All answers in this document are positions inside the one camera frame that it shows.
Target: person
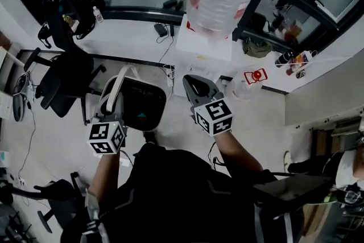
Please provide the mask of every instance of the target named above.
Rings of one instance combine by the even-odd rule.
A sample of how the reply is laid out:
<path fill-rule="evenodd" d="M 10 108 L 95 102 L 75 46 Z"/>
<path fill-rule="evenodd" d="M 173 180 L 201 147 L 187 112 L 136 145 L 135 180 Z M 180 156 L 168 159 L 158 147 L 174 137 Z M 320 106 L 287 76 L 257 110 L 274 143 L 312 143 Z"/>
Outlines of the person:
<path fill-rule="evenodd" d="M 336 187 L 344 188 L 357 183 L 364 190 L 364 142 L 359 139 L 356 149 L 334 154 L 312 157 L 303 162 L 294 163 L 291 153 L 284 153 L 286 172 L 298 174 L 327 175 L 335 178 Z"/>
<path fill-rule="evenodd" d="M 87 231 L 92 219 L 84 212 L 64 228 L 61 242 L 256 242 L 251 189 L 275 178 L 231 132 L 214 137 L 231 177 L 189 151 L 166 150 L 150 133 L 144 137 L 146 144 L 134 154 L 130 177 L 121 187 L 120 154 L 104 155 L 99 162 L 88 188 L 88 206 L 97 200 L 91 209 L 100 211 L 99 234 Z M 294 242 L 303 228 L 303 213 L 297 214 L 291 217 Z M 283 218 L 262 221 L 262 227 L 265 242 L 287 241 Z"/>

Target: bottle cap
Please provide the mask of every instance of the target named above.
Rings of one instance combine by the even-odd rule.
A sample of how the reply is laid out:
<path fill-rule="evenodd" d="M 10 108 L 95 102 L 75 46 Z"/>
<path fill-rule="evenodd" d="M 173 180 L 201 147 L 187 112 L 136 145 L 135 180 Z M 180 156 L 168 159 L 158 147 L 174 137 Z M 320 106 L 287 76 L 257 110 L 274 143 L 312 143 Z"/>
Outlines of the bottle cap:
<path fill-rule="evenodd" d="M 256 79 L 256 80 L 259 80 L 259 79 L 262 77 L 262 74 L 261 74 L 261 72 L 260 72 L 260 71 L 254 71 L 254 73 L 253 73 L 253 77 L 254 77 L 254 79 Z"/>

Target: tiled floor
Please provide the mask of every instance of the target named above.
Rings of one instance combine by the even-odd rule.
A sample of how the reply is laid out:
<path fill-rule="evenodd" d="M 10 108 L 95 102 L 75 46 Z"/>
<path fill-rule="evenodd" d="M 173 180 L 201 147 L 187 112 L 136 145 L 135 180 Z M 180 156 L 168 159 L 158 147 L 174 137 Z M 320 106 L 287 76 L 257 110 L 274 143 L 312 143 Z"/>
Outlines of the tiled floor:
<path fill-rule="evenodd" d="M 99 74 L 94 82 L 95 88 L 105 85 L 107 80 L 117 75 L 124 63 L 97 59 L 95 66 L 103 63 L 107 72 Z M 137 65 L 142 79 L 161 86 L 167 96 L 166 76 L 160 68 Z M 39 84 L 47 67 L 37 65 L 32 71 L 34 84 Z M 88 116 L 98 98 L 88 95 Z M 308 156 L 310 137 L 307 129 L 295 129 L 284 126 L 284 96 L 263 90 L 262 94 L 251 102 L 231 100 L 235 110 L 233 134 L 241 144 L 271 171 L 283 171 L 282 156 L 284 151 L 291 150 L 293 157 L 302 160 Z M 208 137 L 193 123 L 190 115 L 190 104 L 186 98 L 172 96 L 167 102 L 163 118 L 158 127 L 159 142 L 163 146 L 174 149 L 184 149 L 207 160 L 208 151 L 213 139 Z M 78 171 L 81 178 L 89 183 L 97 167 L 98 158 L 94 157 L 85 142 L 86 127 L 82 122 L 80 100 L 64 118 L 59 118 L 52 109 L 40 107 L 40 100 L 35 100 L 32 110 L 36 122 L 36 131 L 32 139 L 31 150 L 21 177 L 26 181 L 26 188 L 31 190 L 34 185 L 45 185 L 50 180 L 70 180 L 69 173 Z M 34 129 L 32 114 L 27 109 L 24 120 L 20 123 L 2 121 L 0 149 L 10 152 L 10 172 L 18 176 L 27 155 L 29 140 Z M 143 136 L 139 131 L 129 129 L 126 138 L 126 152 L 137 152 L 143 144 Z M 218 155 L 213 149 L 212 156 Z M 131 168 L 121 167 L 119 185 L 129 177 Z M 42 226 L 36 211 L 48 211 L 47 207 L 21 197 L 15 198 L 15 205 L 22 210 L 23 217 L 33 226 L 32 233 L 39 242 L 59 242 L 61 228 L 56 220 L 50 219 L 49 225 L 53 234 L 47 233 Z"/>

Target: black shirt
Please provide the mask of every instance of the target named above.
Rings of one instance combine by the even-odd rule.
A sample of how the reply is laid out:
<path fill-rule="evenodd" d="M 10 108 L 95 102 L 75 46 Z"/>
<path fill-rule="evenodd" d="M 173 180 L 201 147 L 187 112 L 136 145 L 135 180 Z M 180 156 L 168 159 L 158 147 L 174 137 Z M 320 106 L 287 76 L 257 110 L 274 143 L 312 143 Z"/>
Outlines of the black shirt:
<path fill-rule="evenodd" d="M 252 177 L 260 183 L 274 177 L 242 174 L 232 179 L 188 151 L 146 144 L 99 218 L 110 242 L 255 242 Z"/>

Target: fiducial marker cube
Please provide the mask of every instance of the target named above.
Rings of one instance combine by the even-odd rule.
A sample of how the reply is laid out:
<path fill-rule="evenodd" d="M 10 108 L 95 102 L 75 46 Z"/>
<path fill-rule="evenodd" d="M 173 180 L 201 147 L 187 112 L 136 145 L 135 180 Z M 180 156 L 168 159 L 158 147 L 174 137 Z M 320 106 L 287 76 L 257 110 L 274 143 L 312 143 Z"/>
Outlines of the fiducial marker cube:
<path fill-rule="evenodd" d="M 233 110 L 226 97 L 195 108 L 196 123 L 211 137 L 230 130 L 233 119 Z"/>
<path fill-rule="evenodd" d="M 87 125 L 87 144 L 96 154 L 116 154 L 126 133 L 119 122 L 99 122 Z"/>

